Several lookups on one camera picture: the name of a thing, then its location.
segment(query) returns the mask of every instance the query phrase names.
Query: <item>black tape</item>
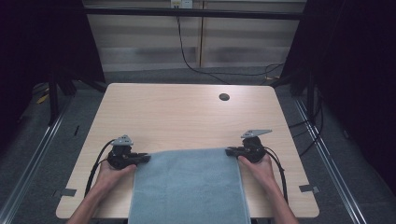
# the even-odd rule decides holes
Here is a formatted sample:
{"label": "black tape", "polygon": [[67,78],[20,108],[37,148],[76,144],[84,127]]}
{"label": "black tape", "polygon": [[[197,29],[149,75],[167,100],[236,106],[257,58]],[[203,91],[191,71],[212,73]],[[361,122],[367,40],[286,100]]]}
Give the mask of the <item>black tape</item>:
{"label": "black tape", "polygon": [[299,186],[299,188],[302,193],[312,191],[312,187],[310,185],[302,185]]}
{"label": "black tape", "polygon": [[76,195],[76,189],[61,189],[55,190],[53,192],[52,197],[62,198],[62,196],[74,197]]}

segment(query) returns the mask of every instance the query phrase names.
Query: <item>round hole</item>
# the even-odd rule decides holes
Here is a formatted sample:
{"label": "round hole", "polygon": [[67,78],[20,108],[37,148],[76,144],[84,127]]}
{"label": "round hole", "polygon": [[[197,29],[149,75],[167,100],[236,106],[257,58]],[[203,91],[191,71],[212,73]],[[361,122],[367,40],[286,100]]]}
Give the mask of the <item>round hole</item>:
{"label": "round hole", "polygon": [[222,93],[222,94],[219,96],[219,98],[220,98],[220,100],[222,100],[222,101],[228,101],[228,100],[230,100],[230,95],[227,94],[227,93]]}

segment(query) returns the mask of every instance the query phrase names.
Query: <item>towel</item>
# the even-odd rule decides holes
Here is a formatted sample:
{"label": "towel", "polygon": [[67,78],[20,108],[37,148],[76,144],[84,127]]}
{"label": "towel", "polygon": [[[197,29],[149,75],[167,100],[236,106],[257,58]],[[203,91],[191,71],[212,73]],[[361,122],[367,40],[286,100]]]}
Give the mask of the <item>towel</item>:
{"label": "towel", "polygon": [[224,149],[151,154],[134,174],[129,223],[250,223],[238,162]]}

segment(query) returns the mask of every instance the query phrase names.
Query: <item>cable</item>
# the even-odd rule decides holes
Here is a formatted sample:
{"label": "cable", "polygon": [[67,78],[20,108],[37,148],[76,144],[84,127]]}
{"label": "cable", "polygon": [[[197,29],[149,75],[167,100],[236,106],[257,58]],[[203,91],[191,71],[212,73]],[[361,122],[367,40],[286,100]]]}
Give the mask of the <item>cable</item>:
{"label": "cable", "polygon": [[[314,118],[317,117],[318,113],[319,113],[320,110],[321,110],[321,104],[322,104],[322,99],[323,99],[323,97],[321,96],[321,94],[320,94],[320,92],[319,92],[318,90],[317,90],[317,96],[318,96],[317,110],[316,110],[316,112],[315,112],[315,114],[314,114]],[[305,124],[305,123],[307,123],[307,122],[308,122],[308,120],[305,119],[305,120],[303,120],[303,121],[301,121],[301,122],[298,122],[298,123],[289,125],[289,128],[295,128],[295,127],[298,127],[298,126],[300,126],[300,125],[302,125],[302,124]]]}
{"label": "cable", "polygon": [[[181,27],[181,25],[180,25],[180,17],[177,17],[177,29],[178,29],[178,37],[179,37],[179,40],[180,40],[181,54],[182,54],[182,56],[183,56],[183,61],[184,61],[184,63],[187,65],[187,67],[189,67],[190,70],[192,70],[192,71],[194,71],[194,72],[196,72],[196,73],[211,76],[211,77],[213,77],[213,78],[215,78],[215,79],[217,79],[217,80],[219,80],[219,81],[221,81],[221,82],[223,82],[223,83],[225,83],[225,84],[231,85],[230,83],[228,83],[228,82],[226,82],[226,81],[222,80],[221,78],[216,77],[216,76],[214,76],[214,75],[229,75],[229,76],[244,76],[244,77],[257,77],[257,76],[266,75],[266,78],[265,78],[265,80],[264,80],[264,82],[265,82],[266,79],[267,79],[267,74],[273,72],[273,71],[276,70],[279,66],[281,66],[281,65],[284,64],[284,63],[273,63],[273,64],[269,64],[269,65],[265,66],[265,71],[264,71],[264,72],[258,73],[258,74],[223,73],[223,72],[213,72],[213,73],[210,73],[210,72],[203,72],[203,71],[196,70],[196,69],[192,68],[192,67],[189,65],[189,63],[187,62],[187,60],[186,60],[186,55],[185,55],[185,53],[184,53],[184,48],[183,48],[183,40],[182,40],[182,38],[181,38],[181,28],[180,28],[180,27]],[[273,69],[267,71],[268,67],[270,67],[270,66],[275,66],[275,68],[273,68]]]}
{"label": "cable", "polygon": [[320,111],[320,129],[318,131],[318,134],[315,136],[314,141],[303,151],[299,154],[300,157],[302,157],[320,138],[320,134],[323,130],[323,126],[324,126],[324,116],[323,116],[323,108],[322,108],[322,97],[319,95],[318,93],[318,108],[317,108],[317,113]]}
{"label": "cable", "polygon": [[302,133],[297,133],[297,134],[294,135],[292,138],[296,138],[296,137],[301,136],[301,135],[303,135],[303,134],[305,134],[305,133],[307,133],[307,132],[308,132],[308,129],[306,129],[306,130],[303,131]]}
{"label": "cable", "polygon": [[264,150],[266,153],[268,153],[268,155],[270,155],[270,157],[272,157],[272,159],[275,161],[277,168],[279,169],[280,172],[280,178],[282,180],[282,189],[283,189],[283,197],[285,198],[286,203],[289,203],[289,199],[288,199],[288,187],[286,185],[286,177],[285,177],[285,169],[283,169],[282,165],[280,164],[280,160],[277,157],[276,153],[269,147],[264,147]]}
{"label": "cable", "polygon": [[98,158],[96,159],[96,162],[95,162],[95,164],[93,165],[93,167],[92,167],[92,169],[91,169],[91,174],[90,174],[90,177],[88,178],[87,187],[85,188],[84,197],[87,196],[88,192],[89,192],[90,189],[91,189],[91,184],[92,184],[93,177],[95,176],[96,169],[98,168],[99,164],[100,164],[102,161],[105,161],[105,160],[106,160],[106,159],[104,159],[104,160],[102,160],[102,161],[99,161],[100,158],[102,157],[103,152],[104,152],[105,149],[108,147],[108,145],[110,145],[114,140],[116,140],[116,139],[111,139],[108,143],[105,144],[105,146],[104,146],[104,147],[102,148],[102,150],[100,151],[99,156],[98,156]]}

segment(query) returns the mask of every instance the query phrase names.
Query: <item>gray floor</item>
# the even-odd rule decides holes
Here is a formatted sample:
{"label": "gray floor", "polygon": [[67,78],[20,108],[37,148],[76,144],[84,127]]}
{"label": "gray floor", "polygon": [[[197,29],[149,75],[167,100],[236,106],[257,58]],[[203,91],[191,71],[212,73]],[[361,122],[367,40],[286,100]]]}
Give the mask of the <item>gray floor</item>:
{"label": "gray floor", "polygon": [[[254,68],[212,68],[211,72],[233,72],[255,74],[263,72],[260,67]],[[270,77],[278,76],[275,71]],[[216,75],[231,84],[259,85],[264,76],[230,76]],[[144,72],[107,73],[107,82],[139,83],[201,83],[224,84],[212,76],[197,74],[188,69],[156,70]],[[60,201],[53,193],[63,189],[73,170],[79,151],[91,127],[93,118],[103,98],[101,92],[76,83],[77,94],[72,98],[61,95],[61,105],[70,100],[62,124],[49,145],[48,152],[39,164],[33,181],[30,183],[12,223],[64,223],[56,217],[56,207]],[[37,105],[34,96],[32,103],[24,113],[18,132],[6,145],[7,153],[0,159],[0,181],[2,183],[0,206],[3,207],[10,193],[15,189],[19,177],[30,158],[35,153],[42,136],[47,130],[50,117],[49,101]],[[276,88],[276,94],[289,125],[302,121],[295,104],[296,98],[290,96],[289,86]],[[351,193],[356,198],[367,223],[394,223],[396,220],[396,201],[375,170],[361,156],[359,148],[351,139],[344,136],[344,129],[324,104],[324,122],[322,137],[332,158],[337,164]],[[312,138],[304,125],[290,128],[298,151],[305,150]],[[320,214],[315,218],[302,218],[301,223],[353,223],[345,204],[340,197],[329,173],[321,160],[318,151],[312,147],[302,162],[312,186],[320,190],[315,195]],[[92,223],[122,223],[122,220],[93,220]]]}

